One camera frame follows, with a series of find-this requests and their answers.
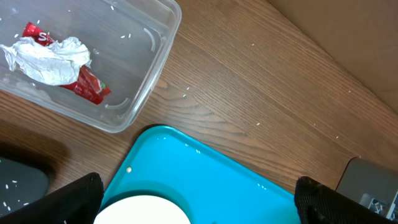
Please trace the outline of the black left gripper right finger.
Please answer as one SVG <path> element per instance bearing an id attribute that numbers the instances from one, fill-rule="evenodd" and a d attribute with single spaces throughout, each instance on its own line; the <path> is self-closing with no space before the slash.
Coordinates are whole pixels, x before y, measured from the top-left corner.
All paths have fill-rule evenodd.
<path id="1" fill-rule="evenodd" d="M 294 203 L 302 224 L 394 224 L 307 176 L 296 182 Z"/>

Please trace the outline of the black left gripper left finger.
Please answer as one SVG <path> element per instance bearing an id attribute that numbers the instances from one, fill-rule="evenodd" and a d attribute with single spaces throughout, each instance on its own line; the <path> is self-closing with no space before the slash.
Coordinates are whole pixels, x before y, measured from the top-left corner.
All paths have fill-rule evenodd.
<path id="1" fill-rule="evenodd" d="M 99 212 L 104 187 L 98 173 L 76 181 L 1 218 L 6 224 L 87 223 Z"/>

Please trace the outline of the large white plate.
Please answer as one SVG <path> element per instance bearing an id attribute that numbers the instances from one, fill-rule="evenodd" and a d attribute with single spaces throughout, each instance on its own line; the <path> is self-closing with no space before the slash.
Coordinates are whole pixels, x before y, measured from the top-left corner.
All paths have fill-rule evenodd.
<path id="1" fill-rule="evenodd" d="M 94 224 L 190 224 L 185 212 L 170 200 L 137 195 L 112 203 L 96 216 Z"/>

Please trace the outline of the red snack wrapper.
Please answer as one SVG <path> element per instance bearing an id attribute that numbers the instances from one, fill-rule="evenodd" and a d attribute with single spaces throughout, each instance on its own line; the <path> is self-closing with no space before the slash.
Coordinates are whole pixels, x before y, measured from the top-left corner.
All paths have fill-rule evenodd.
<path id="1" fill-rule="evenodd" d="M 43 46 L 48 46 L 55 42 L 49 34 L 46 34 L 41 28 L 33 25 L 31 22 L 27 23 L 22 36 L 32 37 L 37 43 Z M 61 85 L 61 87 L 73 91 L 76 95 L 96 105 L 102 103 L 104 97 L 111 93 L 109 87 L 97 78 L 86 65 L 80 68 L 76 82 L 69 85 Z"/>

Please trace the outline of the white napkin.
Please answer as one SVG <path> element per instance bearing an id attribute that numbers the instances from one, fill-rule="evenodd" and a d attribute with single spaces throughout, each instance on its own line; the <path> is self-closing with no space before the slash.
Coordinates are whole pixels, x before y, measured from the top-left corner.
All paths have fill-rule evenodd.
<path id="1" fill-rule="evenodd" d="M 48 46 L 31 37 L 21 37 L 12 46 L 1 45 L 9 70 L 20 70 L 46 85 L 69 85 L 78 80 L 80 68 L 90 65 L 90 51 L 76 37 Z"/>

